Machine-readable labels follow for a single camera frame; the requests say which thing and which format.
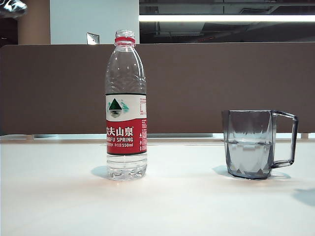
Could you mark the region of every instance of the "white wall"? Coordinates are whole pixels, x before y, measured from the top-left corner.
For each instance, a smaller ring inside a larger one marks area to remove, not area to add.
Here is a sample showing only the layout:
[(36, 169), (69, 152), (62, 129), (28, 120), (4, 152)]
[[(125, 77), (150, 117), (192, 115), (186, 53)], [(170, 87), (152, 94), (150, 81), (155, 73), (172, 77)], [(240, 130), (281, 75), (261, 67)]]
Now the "white wall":
[(51, 44), (86, 44), (87, 32), (113, 44), (117, 30), (132, 30), (139, 43), (139, 0), (50, 0)]

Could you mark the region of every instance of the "white table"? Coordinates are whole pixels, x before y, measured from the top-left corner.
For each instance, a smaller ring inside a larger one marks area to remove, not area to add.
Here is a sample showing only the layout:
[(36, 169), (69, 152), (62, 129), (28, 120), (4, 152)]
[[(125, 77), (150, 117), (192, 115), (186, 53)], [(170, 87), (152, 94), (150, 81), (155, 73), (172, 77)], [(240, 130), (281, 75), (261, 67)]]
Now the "white table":
[(1, 236), (315, 236), (315, 140), (261, 181), (227, 173), (222, 141), (169, 141), (116, 182), (104, 140), (2, 140)]

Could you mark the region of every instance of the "water bottle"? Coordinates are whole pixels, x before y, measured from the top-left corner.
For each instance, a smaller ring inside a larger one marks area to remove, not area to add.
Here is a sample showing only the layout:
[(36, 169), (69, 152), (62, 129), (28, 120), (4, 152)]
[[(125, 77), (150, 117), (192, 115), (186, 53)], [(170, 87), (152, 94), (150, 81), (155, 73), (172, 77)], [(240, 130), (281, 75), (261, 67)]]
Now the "water bottle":
[(105, 77), (107, 171), (112, 180), (141, 178), (147, 168), (146, 78), (134, 33), (119, 30)]

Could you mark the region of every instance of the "ceiling light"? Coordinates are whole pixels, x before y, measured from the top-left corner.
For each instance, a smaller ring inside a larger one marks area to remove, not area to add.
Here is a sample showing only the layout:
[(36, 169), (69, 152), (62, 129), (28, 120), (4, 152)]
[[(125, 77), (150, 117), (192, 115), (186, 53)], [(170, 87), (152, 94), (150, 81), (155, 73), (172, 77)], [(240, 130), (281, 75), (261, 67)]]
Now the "ceiling light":
[(141, 22), (315, 22), (315, 15), (139, 15)]

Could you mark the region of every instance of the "clear mug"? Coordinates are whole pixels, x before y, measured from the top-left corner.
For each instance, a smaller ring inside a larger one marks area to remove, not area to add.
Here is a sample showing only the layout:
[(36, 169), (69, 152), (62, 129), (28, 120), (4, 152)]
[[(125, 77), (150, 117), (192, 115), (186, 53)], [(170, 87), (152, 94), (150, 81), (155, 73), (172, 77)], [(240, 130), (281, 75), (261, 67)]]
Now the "clear mug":
[[(292, 118), (291, 155), (274, 161), (277, 116)], [(222, 111), (225, 156), (228, 172), (236, 177), (266, 179), (273, 168), (294, 162), (298, 118), (275, 110)]]

